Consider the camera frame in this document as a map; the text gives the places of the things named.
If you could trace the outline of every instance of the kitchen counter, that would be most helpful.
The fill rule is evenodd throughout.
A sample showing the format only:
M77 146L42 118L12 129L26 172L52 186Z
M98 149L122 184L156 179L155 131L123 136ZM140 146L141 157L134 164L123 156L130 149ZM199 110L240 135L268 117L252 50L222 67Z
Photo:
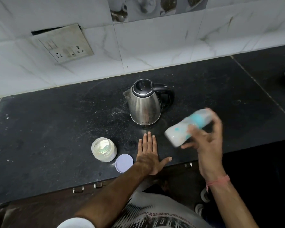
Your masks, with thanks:
M271 50L285 58L285 46L262 53ZM118 155L127 153L135 160L138 139L151 131L160 159L173 157L169 165L197 160L195 150L174 148L163 133L204 107L214 109L223 121L224 153L285 140L285 84L273 82L275 99L272 89L257 81L280 78L285 59L275 67L258 66L266 61L256 53L0 99L0 204L119 176L115 160L103 163L94 158L91 144L98 137L110 138ZM141 78L175 91L172 107L149 127L132 121L122 95Z

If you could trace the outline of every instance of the person's left hand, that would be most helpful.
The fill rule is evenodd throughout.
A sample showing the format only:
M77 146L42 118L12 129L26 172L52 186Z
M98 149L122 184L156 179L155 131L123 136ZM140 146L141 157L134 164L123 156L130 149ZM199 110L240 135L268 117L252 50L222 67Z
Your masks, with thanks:
M138 142L136 162L149 168L150 175L156 175L170 161L172 157L166 157L159 162L155 135L151 136L151 132L148 132L147 137L147 134L144 134L143 140L140 139Z

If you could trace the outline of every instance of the wall socket plate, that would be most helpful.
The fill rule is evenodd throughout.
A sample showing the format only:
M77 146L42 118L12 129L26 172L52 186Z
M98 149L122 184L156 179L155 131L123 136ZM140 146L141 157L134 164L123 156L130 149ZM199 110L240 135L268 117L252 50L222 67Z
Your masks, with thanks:
M35 37L58 63L94 55L78 24L38 34Z

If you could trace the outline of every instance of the t-shirt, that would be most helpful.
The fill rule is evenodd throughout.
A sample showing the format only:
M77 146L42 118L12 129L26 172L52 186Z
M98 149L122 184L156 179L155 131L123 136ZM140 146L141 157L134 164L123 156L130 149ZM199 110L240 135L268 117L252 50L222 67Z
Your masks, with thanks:
M112 228L211 228L197 213L159 194L136 192ZM57 228L95 228L84 218L71 218Z

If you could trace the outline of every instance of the black kettle lid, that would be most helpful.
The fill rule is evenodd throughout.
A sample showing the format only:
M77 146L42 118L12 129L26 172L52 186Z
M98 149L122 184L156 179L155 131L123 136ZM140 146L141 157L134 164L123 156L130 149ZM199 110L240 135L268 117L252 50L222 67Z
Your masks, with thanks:
M148 79L137 80L133 86L132 91L135 96L146 98L153 94L152 81Z

